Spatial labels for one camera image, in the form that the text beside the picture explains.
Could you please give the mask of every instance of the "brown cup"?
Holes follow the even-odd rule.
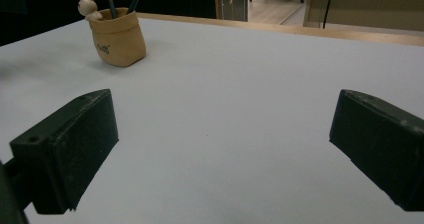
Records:
[[[112,19],[110,9],[101,10],[102,19],[88,21],[99,57],[113,66],[128,67],[146,56],[137,14],[127,15],[127,10],[116,8],[115,19]]]

